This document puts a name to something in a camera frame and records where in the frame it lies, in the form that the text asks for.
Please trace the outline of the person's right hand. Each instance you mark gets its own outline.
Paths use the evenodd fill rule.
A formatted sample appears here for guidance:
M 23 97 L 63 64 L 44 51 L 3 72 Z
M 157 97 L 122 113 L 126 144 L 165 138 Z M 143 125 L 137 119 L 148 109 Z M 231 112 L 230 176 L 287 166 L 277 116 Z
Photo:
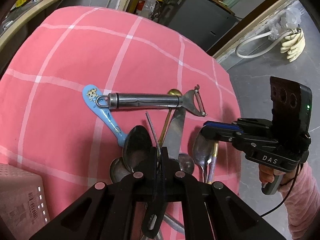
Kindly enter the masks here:
M 298 171 L 299 173 L 302 166 L 303 165 L 298 165 L 293 171 L 285 173 L 259 164 L 259 180 L 263 185 L 265 185 L 266 183 L 272 183 L 276 176 L 283 175 L 280 185 L 286 185 L 289 182 L 293 181 L 296 171 Z

